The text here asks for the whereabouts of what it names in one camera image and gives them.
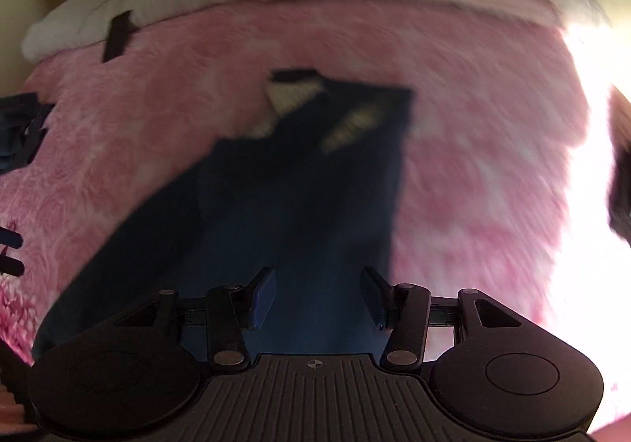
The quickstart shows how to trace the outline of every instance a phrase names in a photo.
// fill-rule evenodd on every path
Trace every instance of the circular pad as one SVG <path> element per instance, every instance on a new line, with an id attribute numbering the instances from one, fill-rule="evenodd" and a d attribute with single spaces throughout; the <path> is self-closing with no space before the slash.
<path id="1" fill-rule="evenodd" d="M 188 351 L 151 330 L 125 328 L 44 354 L 31 370 L 28 393 L 60 433 L 119 438 L 176 413 L 199 384 Z"/>
<path id="2" fill-rule="evenodd" d="M 528 353 L 511 353 L 487 363 L 487 378 L 494 386 L 523 396 L 551 390 L 559 379 L 556 366 L 545 358 Z"/>

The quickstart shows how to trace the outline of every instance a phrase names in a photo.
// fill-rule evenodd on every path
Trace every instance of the metal screw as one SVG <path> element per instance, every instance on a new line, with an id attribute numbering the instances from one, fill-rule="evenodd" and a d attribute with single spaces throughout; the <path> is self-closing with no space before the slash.
<path id="1" fill-rule="evenodd" d="M 215 353 L 213 360 L 220 366 L 237 366 L 245 360 L 239 351 L 224 350 Z"/>
<path id="2" fill-rule="evenodd" d="M 386 359 L 394 366 L 411 366 L 418 360 L 412 351 L 406 351 L 405 349 L 390 351 Z"/>

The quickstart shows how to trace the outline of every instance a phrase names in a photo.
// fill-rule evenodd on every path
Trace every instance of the blue fabric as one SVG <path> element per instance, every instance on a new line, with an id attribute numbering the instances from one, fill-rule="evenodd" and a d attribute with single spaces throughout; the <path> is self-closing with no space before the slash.
<path id="1" fill-rule="evenodd" d="M 380 354 L 362 302 L 360 272 L 385 272 L 409 90 L 325 80 L 325 92 L 264 140 L 222 140 L 121 225 L 59 297 L 34 355 L 160 289 L 204 296 L 246 284 L 263 267 L 278 288 L 251 355 Z M 353 108 L 381 103 L 381 124 L 325 154 L 319 143 Z M 184 346 L 205 356 L 203 337 Z"/>

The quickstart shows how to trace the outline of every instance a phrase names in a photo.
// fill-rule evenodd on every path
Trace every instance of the pink fluffy blanket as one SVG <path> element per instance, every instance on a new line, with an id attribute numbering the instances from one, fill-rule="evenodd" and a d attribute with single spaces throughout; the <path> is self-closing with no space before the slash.
<path id="1" fill-rule="evenodd" d="M 391 281 L 476 287 L 599 366 L 594 425 L 631 410 L 629 248 L 607 226 L 607 88 L 553 28 L 405 0 L 245 2 L 62 52 L 24 89 L 56 103 L 28 168 L 0 177 L 26 274 L 0 278 L 0 335 L 26 360 L 59 293 L 149 194 L 269 109 L 271 68 L 414 89 Z M 427 356 L 448 345 L 431 332 Z"/>

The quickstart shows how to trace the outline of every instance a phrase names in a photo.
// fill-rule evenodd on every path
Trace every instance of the bed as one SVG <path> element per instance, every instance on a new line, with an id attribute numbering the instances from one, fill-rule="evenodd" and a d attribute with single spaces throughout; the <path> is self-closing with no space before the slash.
<path id="1" fill-rule="evenodd" d="M 608 227 L 609 84 L 584 30 L 435 0 L 179 0 L 167 20 L 137 20 L 124 55 L 102 63 L 103 24 L 128 1 L 90 11 L 93 30 L 73 0 L 24 43 L 40 62 L 24 90 L 57 105 L 33 164 L 0 180 L 0 225 L 23 234 L 9 255 L 26 268 L 0 277 L 0 337 L 24 360 L 134 207 L 265 115 L 271 69 L 314 67 L 416 92 L 390 281 L 485 291 L 600 368 L 592 427 L 629 413 L 617 322 L 631 250 Z M 426 357 L 449 339 L 432 331 Z"/>

